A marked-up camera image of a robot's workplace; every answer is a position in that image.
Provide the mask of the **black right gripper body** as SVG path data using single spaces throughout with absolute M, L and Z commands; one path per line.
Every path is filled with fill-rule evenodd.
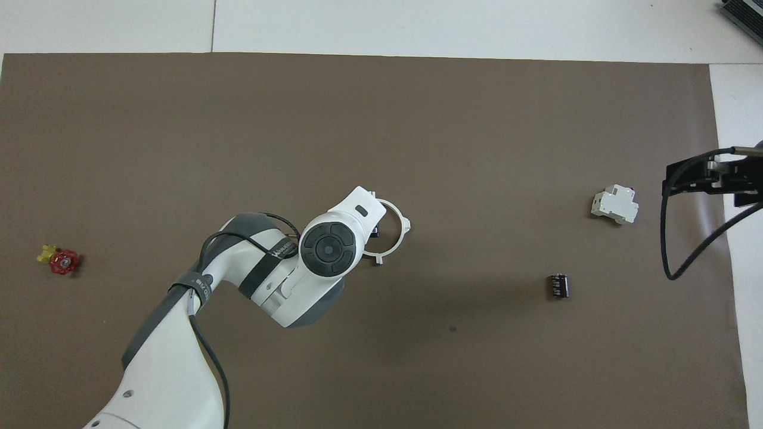
M 761 202 L 762 152 L 707 152 L 677 163 L 677 193 L 732 194 L 734 206 Z

